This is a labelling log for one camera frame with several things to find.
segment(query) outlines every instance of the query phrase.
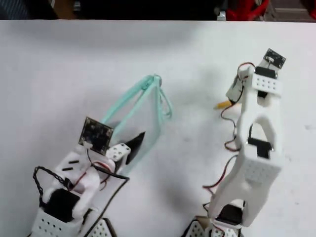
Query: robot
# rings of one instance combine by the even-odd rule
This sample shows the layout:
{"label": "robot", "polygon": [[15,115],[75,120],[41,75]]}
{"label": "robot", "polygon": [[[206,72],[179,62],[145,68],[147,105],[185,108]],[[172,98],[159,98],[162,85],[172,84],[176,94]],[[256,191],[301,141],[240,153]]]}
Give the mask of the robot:
{"label": "robot", "polygon": [[[249,227],[267,201],[269,189],[280,173],[284,154],[282,150],[282,121],[280,100],[282,82],[278,71],[285,58],[268,49],[263,61],[255,67],[252,63],[246,70],[239,70],[227,97],[232,105],[241,101],[241,115],[235,125],[234,138],[238,152],[231,172],[226,176],[227,165],[220,180],[214,185],[204,186],[212,194],[207,216],[209,223],[205,230],[194,220],[184,237],[239,237],[241,228]],[[265,140],[252,137],[253,124],[259,124]],[[214,193],[211,188],[218,186]],[[238,206],[234,200],[241,199]]]}
{"label": "robot", "polygon": [[[212,194],[206,228],[193,220],[183,237],[239,237],[241,228],[249,227],[264,206],[284,161],[279,113],[282,83],[278,78],[284,63],[284,57],[269,49],[259,66],[244,63],[238,68],[227,97],[231,106],[241,101],[241,115],[237,124],[234,122],[233,140],[225,144],[227,147],[235,143],[236,149],[230,150],[238,154],[229,162],[233,158],[236,161],[226,177],[229,162],[218,182],[204,186]],[[250,66],[246,70],[240,70],[247,65]],[[166,96],[160,89],[159,77],[147,77],[138,87],[146,93],[152,85],[158,92],[157,104],[160,105]],[[162,115],[171,117],[168,100],[167,103],[170,111]],[[254,124],[261,125],[266,139],[252,137]],[[86,118],[79,144],[54,171],[42,166],[35,168],[33,178],[39,190],[39,210],[29,236],[116,236],[110,221],[103,215],[116,193],[128,182],[124,169],[133,162],[146,135],[142,132],[130,140],[110,143],[114,133],[115,129],[104,122]],[[45,192],[37,179],[39,170],[55,178]],[[104,187],[114,178],[123,182],[108,202],[104,202],[107,192]],[[236,199],[243,200],[243,204],[233,203]]]}

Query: perforated plate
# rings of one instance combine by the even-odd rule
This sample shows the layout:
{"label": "perforated plate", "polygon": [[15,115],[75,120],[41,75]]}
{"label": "perforated plate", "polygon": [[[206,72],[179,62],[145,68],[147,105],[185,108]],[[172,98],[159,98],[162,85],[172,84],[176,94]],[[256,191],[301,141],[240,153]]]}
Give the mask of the perforated plate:
{"label": "perforated plate", "polygon": [[111,232],[105,223],[105,220],[100,220],[98,224],[89,234],[89,237],[112,237]]}
{"label": "perforated plate", "polygon": [[[221,228],[221,229],[225,231],[225,235],[224,235],[225,237],[237,237],[233,229],[229,229],[229,228]],[[217,229],[216,227],[213,227],[211,237],[223,237],[223,232]]]}
{"label": "perforated plate", "polygon": [[191,223],[186,237],[204,237],[204,230],[198,221]]}
{"label": "perforated plate", "polygon": [[271,94],[282,94],[282,83],[279,80],[264,77],[258,74],[253,74],[252,76],[252,87]]}
{"label": "perforated plate", "polygon": [[34,225],[32,237],[76,237],[82,220],[64,223],[39,209]]}

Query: orange wire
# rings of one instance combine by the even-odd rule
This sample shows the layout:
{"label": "orange wire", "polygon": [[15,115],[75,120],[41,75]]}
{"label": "orange wire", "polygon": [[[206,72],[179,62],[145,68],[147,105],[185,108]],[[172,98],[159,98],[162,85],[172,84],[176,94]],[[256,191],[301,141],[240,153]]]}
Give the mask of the orange wire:
{"label": "orange wire", "polygon": [[204,189],[208,190],[209,192],[211,192],[212,194],[214,194],[213,191],[211,191],[211,189],[212,189],[212,188],[215,188],[215,187],[216,187],[217,185],[219,185],[219,183],[223,180],[223,178],[225,177],[226,170],[227,170],[227,167],[228,167],[229,163],[232,161],[233,158],[235,158],[235,157],[237,157],[237,156],[238,156],[238,155],[234,155],[234,156],[232,156],[232,157],[227,161],[227,163],[226,163],[226,165],[225,165],[225,168],[224,168],[224,170],[223,170],[223,173],[222,173],[221,177],[219,178],[219,180],[218,180],[215,184],[212,184],[212,185],[203,185],[202,188],[204,188]]}

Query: black wire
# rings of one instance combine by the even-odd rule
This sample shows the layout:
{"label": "black wire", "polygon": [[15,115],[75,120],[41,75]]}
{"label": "black wire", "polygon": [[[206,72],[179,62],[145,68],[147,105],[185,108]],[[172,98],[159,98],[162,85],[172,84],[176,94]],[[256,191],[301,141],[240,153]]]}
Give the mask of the black wire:
{"label": "black wire", "polygon": [[95,227],[96,224],[98,224],[98,222],[100,221],[100,219],[103,217],[103,214],[105,213],[105,211],[108,209],[109,205],[111,204],[112,200],[114,199],[114,197],[116,196],[116,194],[118,194],[118,192],[121,190],[121,188],[123,188],[123,186],[129,181],[129,177],[123,176],[123,175],[119,175],[119,174],[115,174],[112,173],[106,169],[103,169],[101,167],[96,166],[95,164],[92,163],[92,160],[89,156],[89,149],[86,149],[86,153],[88,156],[88,159],[91,163],[91,166],[94,167],[96,170],[106,173],[108,175],[111,175],[113,177],[119,178],[119,179],[123,179],[124,182],[121,183],[121,185],[116,189],[116,191],[112,194],[112,196],[110,197],[108,203],[106,204],[106,206],[104,207],[103,211],[101,212],[100,216],[98,217],[98,219],[94,222],[94,224],[91,226],[91,228],[88,230],[88,232],[84,235],[84,237],[88,237],[88,235],[90,234],[90,232],[93,230],[93,228]]}
{"label": "black wire", "polygon": [[206,209],[206,206],[209,204],[210,202],[204,203],[202,204],[203,209],[208,213],[208,210]]}
{"label": "black wire", "polygon": [[43,166],[35,167],[34,173],[33,173],[33,179],[34,179],[36,186],[38,188],[38,191],[39,191],[39,206],[45,206],[45,203],[43,202],[43,188],[40,186],[39,180],[37,178],[37,173],[40,169],[47,172],[51,176],[53,176],[55,179],[57,179],[59,181],[59,183],[61,183],[63,186],[65,186],[68,190],[69,190],[69,188],[71,188],[72,183],[70,182],[69,179],[67,179],[67,178],[63,179],[58,174],[54,173],[53,171],[51,171]]}
{"label": "black wire", "polygon": [[84,237],[88,237],[90,232],[93,230],[93,228],[95,227],[96,224],[98,224],[98,222],[100,221],[100,219],[102,218],[104,212],[108,209],[109,205],[111,204],[112,200],[114,199],[114,197],[116,196],[116,194],[120,191],[121,188],[123,188],[123,186],[129,181],[129,179],[125,179],[125,181],[118,187],[118,189],[116,189],[116,191],[112,194],[111,198],[109,199],[107,205],[104,207],[103,211],[101,212],[100,216],[98,217],[98,219],[94,222],[94,224],[91,226],[91,228],[89,229],[89,231],[84,235]]}
{"label": "black wire", "polygon": [[98,171],[100,171],[100,172],[102,172],[102,173],[106,173],[106,174],[108,174],[108,175],[111,175],[111,176],[113,176],[113,177],[119,178],[119,179],[129,180],[129,177],[112,173],[112,172],[110,172],[110,171],[108,171],[108,170],[106,170],[106,169],[104,169],[104,168],[101,168],[101,167],[95,165],[94,163],[92,163],[92,160],[91,160],[91,158],[90,158],[89,149],[86,149],[86,153],[87,153],[88,159],[89,159],[89,161],[90,161],[90,163],[91,163],[91,166],[94,167],[96,170],[98,170]]}

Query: white tabletop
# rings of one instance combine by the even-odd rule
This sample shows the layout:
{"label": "white tabletop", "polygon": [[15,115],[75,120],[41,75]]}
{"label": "white tabletop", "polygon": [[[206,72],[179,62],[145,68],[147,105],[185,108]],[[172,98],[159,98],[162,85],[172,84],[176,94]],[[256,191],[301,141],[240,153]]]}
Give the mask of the white tabletop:
{"label": "white tabletop", "polygon": [[[144,75],[162,76],[174,119],[130,173],[106,216],[119,237],[178,237],[231,154],[232,125],[213,106],[244,61],[268,48],[287,58],[282,114],[286,163],[247,237],[312,236],[316,189],[316,24],[261,22],[1,21],[0,236],[32,227],[36,165],[53,168]],[[228,113],[238,118],[239,108]],[[42,180],[49,179],[41,175]]]}

